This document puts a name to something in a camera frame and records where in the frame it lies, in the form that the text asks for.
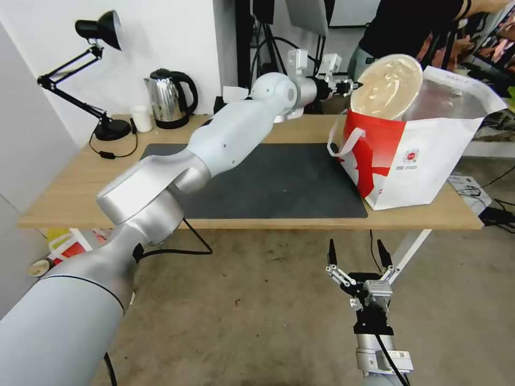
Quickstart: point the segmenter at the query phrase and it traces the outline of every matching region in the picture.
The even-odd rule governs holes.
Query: lamp base
[[[95,137],[98,140],[111,141],[125,137],[131,132],[130,124],[123,120],[100,120],[95,128]]]

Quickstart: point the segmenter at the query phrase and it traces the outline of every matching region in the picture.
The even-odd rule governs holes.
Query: lamp arm
[[[78,100],[77,98],[74,98],[70,94],[65,93],[64,91],[59,90],[57,88],[58,83],[64,81],[65,79],[71,77],[72,75],[78,73],[79,71],[83,70],[84,68],[86,68],[86,67],[90,66],[91,64],[102,59],[103,49],[104,49],[103,47],[101,47],[97,44],[92,44],[92,46],[90,48],[88,48],[85,52],[83,52],[82,54],[74,57],[73,59],[69,60],[68,62],[64,63],[63,65],[59,66],[58,68],[49,72],[48,74],[40,76],[38,78],[38,85],[43,87],[44,89],[56,94],[58,97],[61,97],[64,100],[74,104],[78,108],[81,108],[82,110],[93,115],[94,117],[96,117],[100,120],[104,120],[106,118],[105,112],[100,111],[99,109],[97,109],[91,105],[88,105],[87,103],[82,102],[82,101]],[[68,72],[66,75],[62,76],[61,78],[59,78],[57,80],[52,79],[52,77],[55,76],[59,71],[63,70],[64,68],[68,67],[70,64],[76,62],[77,60],[83,58],[84,56],[86,56],[88,54],[93,54],[95,56],[95,58],[91,59],[89,62],[83,64],[82,66],[74,69],[73,71]]]

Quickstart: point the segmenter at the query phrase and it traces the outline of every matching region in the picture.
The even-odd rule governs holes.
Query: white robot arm
[[[167,187],[201,189],[239,165],[272,130],[316,99],[347,95],[336,82],[339,60],[324,57],[323,73],[301,75],[307,53],[290,53],[289,76],[260,77],[252,100],[235,102],[197,129],[187,147],[138,162],[98,194],[115,224],[108,242],[53,268],[0,321],[0,384],[88,385],[129,306],[137,248],[156,245],[178,227],[183,211]]]

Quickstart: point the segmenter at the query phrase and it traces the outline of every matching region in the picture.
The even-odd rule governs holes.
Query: black shirt
[[[431,31],[449,26],[464,0],[381,0],[359,47],[375,58],[390,54],[416,57]]]

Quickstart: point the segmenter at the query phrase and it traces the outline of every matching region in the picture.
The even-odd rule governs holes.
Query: logo
[[[409,150],[404,155],[404,163],[405,164],[414,164],[418,159],[418,150]]]

